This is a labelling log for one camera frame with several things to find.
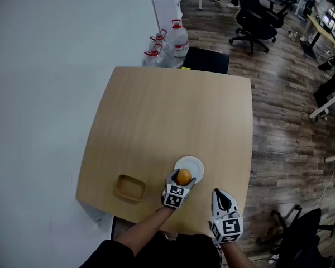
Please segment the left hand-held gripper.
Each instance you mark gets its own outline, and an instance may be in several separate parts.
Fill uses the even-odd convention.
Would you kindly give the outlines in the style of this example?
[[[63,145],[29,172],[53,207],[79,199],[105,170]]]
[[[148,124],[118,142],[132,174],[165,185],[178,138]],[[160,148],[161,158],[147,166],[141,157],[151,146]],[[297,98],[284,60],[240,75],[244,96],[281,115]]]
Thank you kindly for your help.
[[[162,192],[163,206],[172,209],[180,208],[189,197],[190,190],[196,182],[196,178],[192,178],[185,186],[178,186],[176,182],[179,169],[172,171],[166,178],[166,186]]]

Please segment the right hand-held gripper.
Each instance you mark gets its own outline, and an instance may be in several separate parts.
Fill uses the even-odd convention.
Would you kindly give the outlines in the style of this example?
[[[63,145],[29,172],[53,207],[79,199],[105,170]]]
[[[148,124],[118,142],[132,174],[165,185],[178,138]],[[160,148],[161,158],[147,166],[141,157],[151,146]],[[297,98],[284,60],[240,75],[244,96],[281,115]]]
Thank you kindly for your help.
[[[228,192],[215,188],[212,191],[212,217],[210,230],[218,243],[236,242],[243,233],[237,201]]]

